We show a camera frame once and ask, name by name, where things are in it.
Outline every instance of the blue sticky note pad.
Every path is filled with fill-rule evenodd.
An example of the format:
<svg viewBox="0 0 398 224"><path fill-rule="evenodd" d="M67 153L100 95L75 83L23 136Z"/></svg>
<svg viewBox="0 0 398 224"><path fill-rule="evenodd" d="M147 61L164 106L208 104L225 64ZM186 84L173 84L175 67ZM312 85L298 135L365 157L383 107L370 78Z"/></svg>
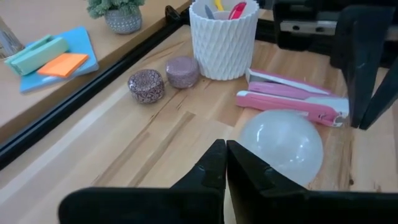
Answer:
<svg viewBox="0 0 398 224"><path fill-rule="evenodd" d="M36 90L43 86L51 85L65 80L71 80L74 77L85 75L99 69L100 66L98 65L93 47L91 46L87 30L84 27L74 28L68 32L55 35L55 37L63 37L68 42L69 53L87 54L89 56L88 60L83 65L81 65L75 72L73 72L68 78L40 75L36 72L24 75L21 77L20 91L22 93Z"/></svg>

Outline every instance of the succulent plant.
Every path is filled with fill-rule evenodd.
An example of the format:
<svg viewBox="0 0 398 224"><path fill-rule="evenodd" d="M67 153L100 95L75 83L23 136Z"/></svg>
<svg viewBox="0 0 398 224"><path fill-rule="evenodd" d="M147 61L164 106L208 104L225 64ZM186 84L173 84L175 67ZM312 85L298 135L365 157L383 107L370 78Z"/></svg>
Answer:
<svg viewBox="0 0 398 224"><path fill-rule="evenodd" d="M134 14L145 0L88 0L87 11L91 18L104 16L109 10L119 10L124 15Z"/></svg>

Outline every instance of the yellow pen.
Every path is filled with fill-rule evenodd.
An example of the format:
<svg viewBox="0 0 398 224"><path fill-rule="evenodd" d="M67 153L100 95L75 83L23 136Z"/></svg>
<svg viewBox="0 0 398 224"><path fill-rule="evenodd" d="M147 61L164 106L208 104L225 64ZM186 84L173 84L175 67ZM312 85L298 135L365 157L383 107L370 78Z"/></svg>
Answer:
<svg viewBox="0 0 398 224"><path fill-rule="evenodd" d="M219 11L224 11L223 5L221 4L221 0L214 0L214 4L216 5Z"/></svg>

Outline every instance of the plant pot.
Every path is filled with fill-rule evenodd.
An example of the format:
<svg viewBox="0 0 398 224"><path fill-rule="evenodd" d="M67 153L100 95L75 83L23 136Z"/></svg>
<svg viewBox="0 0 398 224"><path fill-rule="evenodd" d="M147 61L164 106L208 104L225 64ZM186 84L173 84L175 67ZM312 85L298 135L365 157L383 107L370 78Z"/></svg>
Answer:
<svg viewBox="0 0 398 224"><path fill-rule="evenodd" d="M105 14L107 25L117 34L132 34L141 29L142 16L137 7L134 13L125 15L119 10L109 10Z"/></svg>

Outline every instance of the pink stapler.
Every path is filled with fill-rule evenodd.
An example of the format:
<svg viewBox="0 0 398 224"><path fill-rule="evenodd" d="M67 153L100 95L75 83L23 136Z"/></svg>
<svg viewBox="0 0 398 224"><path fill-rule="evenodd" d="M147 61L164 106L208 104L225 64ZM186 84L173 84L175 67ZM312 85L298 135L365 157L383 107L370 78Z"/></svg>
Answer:
<svg viewBox="0 0 398 224"><path fill-rule="evenodd" d="M292 110L310 121L340 127L349 114L347 98L315 85L248 69L248 91L236 94L238 106L258 110Z"/></svg>

